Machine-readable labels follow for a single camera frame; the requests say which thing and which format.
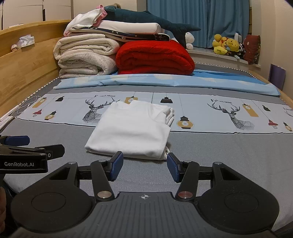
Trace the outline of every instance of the gray bed sheet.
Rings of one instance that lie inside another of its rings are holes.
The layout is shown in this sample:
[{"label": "gray bed sheet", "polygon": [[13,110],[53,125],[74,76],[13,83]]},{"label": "gray bed sheet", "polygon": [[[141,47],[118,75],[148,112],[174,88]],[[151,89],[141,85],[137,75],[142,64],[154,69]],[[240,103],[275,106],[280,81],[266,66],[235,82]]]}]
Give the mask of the gray bed sheet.
[{"label": "gray bed sheet", "polygon": [[[193,89],[172,91],[170,87],[117,86],[121,91],[159,91],[214,94],[233,96],[260,101],[284,104],[277,97],[258,94],[240,93],[217,89]],[[116,86],[80,88],[80,91],[117,91]],[[29,147],[63,144],[65,155],[48,162],[49,172],[54,171],[69,161],[78,162],[79,166],[105,158],[86,152],[84,145],[91,135],[93,127],[82,127],[64,124],[40,123],[13,120],[3,131],[3,135],[28,135],[31,138]],[[171,132],[168,147],[180,160],[193,160],[201,166],[211,166],[221,161],[258,185],[270,191],[278,200],[280,214],[274,230],[293,221],[293,136],[291,134],[216,134]],[[20,192],[46,174],[6,175],[6,183],[16,192]],[[179,187],[168,171],[164,161],[145,161],[125,159],[121,172],[115,182],[111,182],[115,194],[119,191],[175,193]],[[89,180],[80,182],[80,188],[93,195],[92,183]],[[197,195],[208,190],[209,181],[200,181]]]}]

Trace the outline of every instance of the metal screw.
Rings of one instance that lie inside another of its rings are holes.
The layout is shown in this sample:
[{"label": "metal screw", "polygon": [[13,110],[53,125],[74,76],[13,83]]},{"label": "metal screw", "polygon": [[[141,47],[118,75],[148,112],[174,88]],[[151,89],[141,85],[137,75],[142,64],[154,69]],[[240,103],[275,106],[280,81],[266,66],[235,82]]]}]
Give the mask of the metal screw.
[{"label": "metal screw", "polygon": [[100,191],[97,195],[99,198],[109,198],[112,196],[112,193],[109,191]]},{"label": "metal screw", "polygon": [[187,199],[187,198],[191,198],[193,195],[191,192],[188,192],[188,191],[181,191],[178,193],[178,196],[180,198],[184,198],[184,199]]}]

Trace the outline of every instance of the blue gripper pad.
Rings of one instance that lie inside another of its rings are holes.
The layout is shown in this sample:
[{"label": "blue gripper pad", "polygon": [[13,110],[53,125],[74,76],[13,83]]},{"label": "blue gripper pad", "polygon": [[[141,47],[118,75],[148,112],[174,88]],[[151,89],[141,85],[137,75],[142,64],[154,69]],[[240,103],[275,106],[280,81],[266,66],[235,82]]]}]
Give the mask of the blue gripper pad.
[{"label": "blue gripper pad", "polygon": [[167,167],[176,183],[179,183],[179,170],[178,165],[173,160],[170,154],[167,155]]},{"label": "blue gripper pad", "polygon": [[10,146],[24,146],[30,143],[30,138],[27,135],[23,136],[9,136],[5,140],[5,145]]},{"label": "blue gripper pad", "polygon": [[123,157],[123,153],[121,152],[117,158],[112,162],[112,170],[111,170],[111,173],[110,173],[110,179],[111,181],[115,181],[116,178],[118,177],[118,174],[123,166],[123,160],[124,160],[124,157]]}]

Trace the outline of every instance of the wooden headboard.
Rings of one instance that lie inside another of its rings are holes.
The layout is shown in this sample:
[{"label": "wooden headboard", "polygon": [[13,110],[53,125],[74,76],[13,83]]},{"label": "wooden headboard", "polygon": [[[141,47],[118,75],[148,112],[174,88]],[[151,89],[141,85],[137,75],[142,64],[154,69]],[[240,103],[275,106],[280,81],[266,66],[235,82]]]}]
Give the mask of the wooden headboard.
[{"label": "wooden headboard", "polygon": [[[36,22],[0,31],[0,117],[58,77],[53,49],[70,21]],[[28,34],[35,37],[35,44],[11,52],[11,46]]]}]

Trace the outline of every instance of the gray gripper base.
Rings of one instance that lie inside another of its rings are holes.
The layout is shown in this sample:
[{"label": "gray gripper base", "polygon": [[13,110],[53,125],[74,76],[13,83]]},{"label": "gray gripper base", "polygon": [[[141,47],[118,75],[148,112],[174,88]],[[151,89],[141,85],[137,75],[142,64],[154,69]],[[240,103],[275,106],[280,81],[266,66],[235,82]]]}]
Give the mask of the gray gripper base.
[{"label": "gray gripper base", "polygon": [[237,235],[205,222],[194,205],[179,202],[170,192],[121,192],[109,202],[99,202],[79,225],[57,233],[37,234],[19,228],[11,238],[273,238],[270,231]]}]

